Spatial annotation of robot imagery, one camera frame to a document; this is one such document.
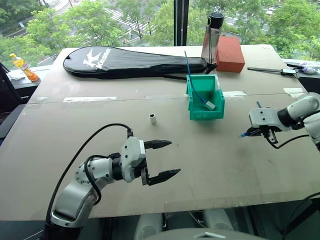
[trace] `table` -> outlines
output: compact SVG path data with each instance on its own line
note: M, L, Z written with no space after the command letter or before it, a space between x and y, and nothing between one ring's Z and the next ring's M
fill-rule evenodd
M183 54L183 47L173 49ZM190 56L197 51L200 54L199 47L186 49ZM147 150L151 177L170 169L181 168L181 172L154 186L142 186L140 179L107 186L91 217L293 201L319 191L319 153L310 139L275 150L262 137L238 137L250 126L248 115L257 107L256 101L283 108L295 99L282 88L303 90L298 80L246 70L240 74L219 72L223 91L244 91L246 95L226 97L224 119L191 121L183 82L160 78L79 80L61 66L70 50L61 52L0 147L0 220L43 220L54 186L74 153L95 130L115 122L133 128L141 140L172 141L165 148ZM151 52L152 48L139 50ZM162 53L164 50L171 52L172 48L163 47ZM247 64L254 62L248 52L257 53L253 67L284 67L268 45L242 46L242 51ZM258 65L260 51L269 52L274 60ZM268 79L273 87L268 86ZM108 96L117 98L76 99ZM150 123L150 113L156 114L155 125ZM304 133L303 129L280 133L278 140ZM96 136L70 169L60 191L87 156L120 151L125 139L126 131L118 127Z

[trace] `black chair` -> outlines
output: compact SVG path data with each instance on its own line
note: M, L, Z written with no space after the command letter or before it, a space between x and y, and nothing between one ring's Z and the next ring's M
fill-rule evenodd
M20 97L7 76L9 70L0 62L0 116L7 115L0 125L0 145L28 102Z

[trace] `green plastic bin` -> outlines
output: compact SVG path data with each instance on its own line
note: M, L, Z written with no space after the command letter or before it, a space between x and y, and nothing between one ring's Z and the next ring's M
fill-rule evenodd
M197 93L215 105L210 111L193 90L189 75L186 76L186 93L189 95L190 120L223 119L225 114L225 98L220 88L217 74L191 75L192 84Z

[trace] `orange juice bottle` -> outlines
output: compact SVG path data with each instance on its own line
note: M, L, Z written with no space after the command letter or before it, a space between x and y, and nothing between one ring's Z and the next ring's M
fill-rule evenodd
M11 53L9 56L11 57L13 64L17 68L20 68L31 82L35 82L38 80L38 75L30 70L30 68L28 67L28 64L24 59L16 56L14 53Z

